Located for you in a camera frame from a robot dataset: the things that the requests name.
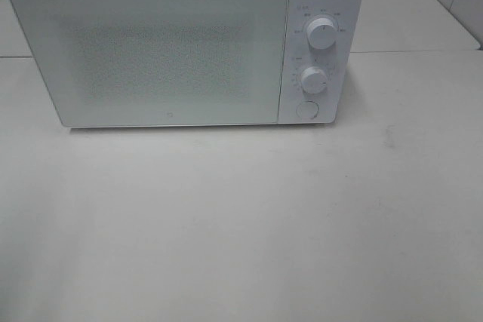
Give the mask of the round white door release button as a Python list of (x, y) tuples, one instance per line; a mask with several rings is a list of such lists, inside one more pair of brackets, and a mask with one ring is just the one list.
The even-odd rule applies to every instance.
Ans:
[(318, 115), (318, 111), (318, 104), (313, 101), (301, 102), (296, 108), (297, 116), (301, 119), (314, 119)]

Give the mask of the white microwave knob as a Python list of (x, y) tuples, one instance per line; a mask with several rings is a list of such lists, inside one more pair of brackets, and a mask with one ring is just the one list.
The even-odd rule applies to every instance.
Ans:
[(316, 50), (331, 47), (337, 39), (338, 25), (333, 17), (322, 14), (306, 24), (306, 38), (309, 45)]
[(328, 85), (328, 76), (322, 68), (310, 66), (300, 73), (300, 84), (305, 93), (320, 94)]

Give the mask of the white microwave door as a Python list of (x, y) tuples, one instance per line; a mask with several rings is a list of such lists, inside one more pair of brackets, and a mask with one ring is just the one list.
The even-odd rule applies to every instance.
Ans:
[(11, 0), (67, 127), (272, 124), (287, 0)]

